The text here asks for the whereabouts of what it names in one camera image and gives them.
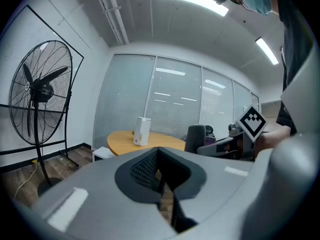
wooden table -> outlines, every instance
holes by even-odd
[[[111,152],[116,156],[154,147],[174,148],[184,151],[186,144],[181,139],[161,133],[150,132],[148,145],[138,146],[134,144],[134,135],[132,134],[132,130],[115,131],[108,136],[106,142],[108,143]]]

